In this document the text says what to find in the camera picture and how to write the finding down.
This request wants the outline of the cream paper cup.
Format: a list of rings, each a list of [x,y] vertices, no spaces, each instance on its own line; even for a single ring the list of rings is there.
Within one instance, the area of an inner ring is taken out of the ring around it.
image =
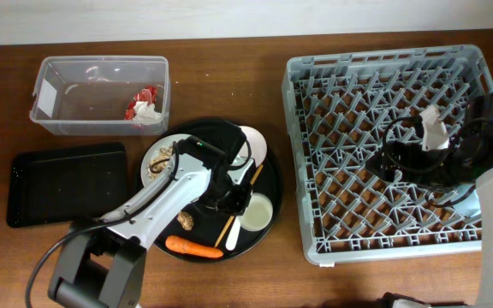
[[[258,232],[266,228],[273,217],[273,204],[262,193],[255,192],[242,216],[239,216],[241,226],[250,232]]]

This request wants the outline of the pink bowl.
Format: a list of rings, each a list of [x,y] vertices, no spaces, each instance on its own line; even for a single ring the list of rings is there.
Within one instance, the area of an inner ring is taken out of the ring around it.
[[[255,166],[258,167],[266,158],[267,143],[261,132],[253,127],[240,126],[241,131],[246,136],[246,141],[250,145],[251,158],[254,159]]]

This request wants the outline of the red and white wrapper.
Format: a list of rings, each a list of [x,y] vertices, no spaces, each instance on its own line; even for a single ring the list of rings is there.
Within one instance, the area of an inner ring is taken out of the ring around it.
[[[163,115],[156,111],[157,92],[155,86],[146,86],[136,93],[128,104],[124,119],[137,126],[161,122]]]

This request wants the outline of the light blue plastic cup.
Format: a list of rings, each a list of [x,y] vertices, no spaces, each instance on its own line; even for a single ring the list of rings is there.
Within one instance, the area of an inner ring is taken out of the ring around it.
[[[453,197],[453,201],[462,197],[465,193],[467,193],[471,188],[474,188],[474,185],[461,185],[456,189],[456,195]],[[475,190],[473,190],[470,195],[464,199],[462,202],[455,204],[453,209],[464,217],[473,217],[477,216],[481,213],[479,198]]]

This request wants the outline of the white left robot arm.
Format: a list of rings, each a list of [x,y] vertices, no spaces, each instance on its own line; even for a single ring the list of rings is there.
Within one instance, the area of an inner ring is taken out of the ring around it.
[[[60,252],[48,296],[64,307],[136,307],[146,256],[187,205],[237,215],[267,145],[249,127],[224,120],[189,123],[158,141],[171,149],[159,175],[98,222],[78,221],[55,245]]]

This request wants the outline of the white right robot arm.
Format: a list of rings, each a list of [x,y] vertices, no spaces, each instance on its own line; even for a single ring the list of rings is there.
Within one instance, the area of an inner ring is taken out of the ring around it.
[[[466,107],[462,127],[451,139],[435,106],[408,117],[421,143],[382,141],[365,167],[382,181],[396,172],[403,181],[432,191],[470,189],[454,204],[477,194],[482,214],[482,269],[476,305],[493,307],[493,93],[473,98]]]

